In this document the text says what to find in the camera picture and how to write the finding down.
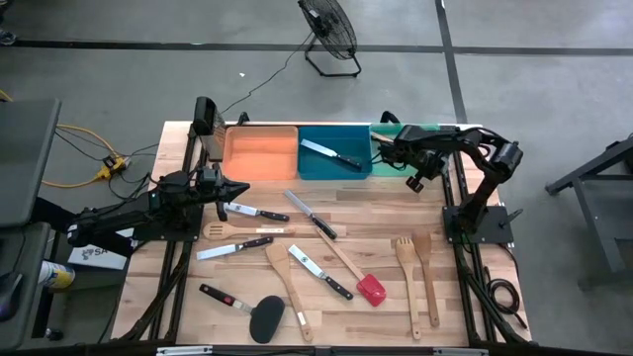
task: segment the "concrete floor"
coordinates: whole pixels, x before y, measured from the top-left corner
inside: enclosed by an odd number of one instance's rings
[[[442,45],[432,0],[340,2],[361,45]],[[453,45],[633,46],[628,1],[445,0],[445,6]],[[29,40],[296,45],[309,32],[295,0],[23,0],[5,18],[3,28]],[[164,121],[191,120],[197,96],[228,106],[289,54],[0,50],[0,89],[16,100],[57,97],[63,102],[62,123],[90,128],[127,152],[158,141]],[[315,57],[328,69],[349,64],[327,53]],[[390,110],[407,122],[456,122],[444,54],[358,57],[363,73],[357,79],[328,80],[298,54],[226,116],[232,120],[247,111],[253,120],[367,122]],[[546,182],[633,132],[633,58],[456,55],[456,63],[468,122],[519,140],[525,151],[501,195],[511,209],[525,210],[513,230],[534,339],[548,346],[633,353],[631,291],[578,289],[578,279],[602,268],[600,254],[573,192],[552,198],[543,190]],[[141,176],[151,165],[151,157],[138,157],[130,176]],[[97,168],[55,140],[45,178],[78,182]],[[116,187],[133,188],[122,182]],[[43,188],[42,194],[71,210],[117,201],[103,184]],[[63,301],[62,343],[96,341],[117,294],[118,289],[83,292]]]

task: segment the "knife handle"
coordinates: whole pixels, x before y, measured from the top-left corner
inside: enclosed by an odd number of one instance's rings
[[[356,168],[358,170],[363,169],[363,166],[360,163],[358,163],[357,161],[355,161],[355,160],[353,160],[353,159],[351,159],[351,158],[349,158],[347,156],[342,156],[342,155],[339,154],[339,155],[336,156],[336,158],[340,159],[343,163],[347,163],[350,166],[352,166],[352,167],[354,167],[354,168]]]
[[[325,277],[325,281],[327,282],[327,284],[334,291],[336,291],[336,293],[338,293],[339,295],[345,297],[346,300],[351,301],[354,298],[354,295],[349,293],[349,291],[347,291],[345,288],[343,288],[343,286],[341,286],[338,283],[336,283],[336,281],[331,279],[331,277],[329,277],[329,276]]]
[[[266,236],[266,237],[246,241],[241,246],[242,248],[257,247],[257,246],[265,245],[266,243],[271,243],[274,239],[275,238],[273,236]]]
[[[287,222],[290,220],[289,216],[285,216],[283,214],[277,214],[277,213],[272,213],[272,212],[266,212],[266,211],[259,211],[259,215],[264,217],[264,218],[268,218],[270,220],[275,220],[278,222]]]
[[[329,225],[325,223],[323,219],[316,216],[312,216],[312,220],[313,220],[313,223],[315,223],[316,226],[318,226],[318,228],[320,228],[323,232],[325,232],[327,237],[331,239],[336,239],[336,237],[338,236],[336,234],[336,231],[334,231],[331,227],[329,227]]]

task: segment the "wooden table surface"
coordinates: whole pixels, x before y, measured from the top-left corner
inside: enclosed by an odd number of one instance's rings
[[[152,173],[154,179],[181,168],[188,129],[187,122],[165,123]],[[483,174],[470,158],[464,157],[468,185],[475,189]],[[296,227],[297,233],[289,237],[275,237],[275,240],[286,247],[297,244],[334,280],[354,293],[355,298],[346,301],[289,255],[292,279],[313,327],[313,345],[467,345],[453,249],[445,241],[441,220],[440,211],[445,205],[441,179],[435,179],[420,194],[411,191],[405,180],[404,177],[370,176],[358,181],[255,181],[249,182],[251,188],[236,199],[237,203],[289,215],[290,222],[286,226]],[[377,308],[373,308],[356,291],[355,277],[314,233],[314,226],[308,218],[283,195],[286,189],[292,190],[337,230],[339,238],[336,243],[356,266],[365,274],[374,274],[382,282],[387,289],[387,298]],[[454,195],[459,202],[456,189]],[[490,204],[497,202],[497,195],[489,201]],[[217,220],[215,204],[207,205],[204,223]],[[281,225],[233,213],[229,213],[228,222],[236,226]],[[395,239],[410,236],[414,229],[427,231],[432,238],[430,265],[440,318],[439,327],[430,326],[421,265],[416,260],[413,273],[422,326],[421,340],[411,337],[405,274],[394,249]],[[201,238],[194,244],[178,333],[179,344],[255,344],[248,332],[250,316],[199,292],[201,283],[214,286],[252,306],[266,296],[280,296],[287,309],[270,344],[307,344],[284,285],[269,265],[262,247],[211,260],[196,260],[197,251],[247,239],[234,237],[211,241]],[[164,250],[165,243],[155,241],[132,257],[113,337],[128,331],[153,299]],[[516,270],[507,253],[496,245],[482,245],[481,251],[492,277],[510,281],[520,293]],[[498,292],[500,300],[506,297],[503,292]],[[481,307],[478,302],[474,302],[473,307],[478,330],[484,335]],[[163,321],[167,320],[169,311],[170,302]],[[523,304],[519,313],[526,319]],[[530,338],[529,330],[522,329],[513,316],[505,317],[521,336]],[[163,322],[161,331],[164,332],[166,327]]]

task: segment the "wooden spoon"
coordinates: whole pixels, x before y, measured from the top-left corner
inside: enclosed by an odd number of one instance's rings
[[[410,238],[401,237],[396,242],[396,255],[403,266],[407,277],[408,310],[411,314],[411,332],[413,338],[419,340],[422,332],[419,325],[419,315],[417,314],[417,298],[415,297],[415,285],[413,284],[413,266],[415,264],[415,247]]]
[[[308,323],[306,314],[304,313],[304,307],[299,299],[299,294],[297,294],[293,281],[290,278],[290,259],[288,258],[288,251],[286,251],[286,247],[279,242],[273,243],[266,247],[266,256],[275,271],[277,271],[279,277],[281,277],[281,280],[286,285],[286,290],[288,291],[290,302],[292,302],[295,314],[299,320],[304,340],[312,341],[314,338],[313,330]]]
[[[428,302],[428,317],[431,326],[439,326],[439,313],[435,300],[435,288],[433,288],[433,275],[431,274],[431,235],[415,231],[413,233],[413,246],[422,262],[422,274],[424,275],[424,288],[426,289],[426,301]]]
[[[225,239],[238,234],[293,234],[294,227],[235,227],[225,222],[209,222],[203,228],[206,238]]]

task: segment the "teal bin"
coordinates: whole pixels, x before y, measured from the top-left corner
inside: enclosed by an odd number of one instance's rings
[[[302,139],[323,145],[362,164],[362,169],[301,146]],[[299,128],[298,171],[305,180],[365,179],[372,172],[369,126]]]
[[[388,138],[396,138],[396,136],[403,129],[404,124],[372,124],[370,130],[372,133],[381,134]],[[420,125],[421,128],[427,131],[439,131],[439,125]],[[371,156],[374,157],[378,154],[378,142],[375,140],[371,141],[372,153]],[[380,156],[376,157],[374,160],[380,161]],[[376,163],[374,164],[374,169],[372,171],[373,175],[380,177],[408,177],[415,175],[417,170],[412,167],[407,167],[407,169],[399,171],[398,169],[393,168],[387,163]]]

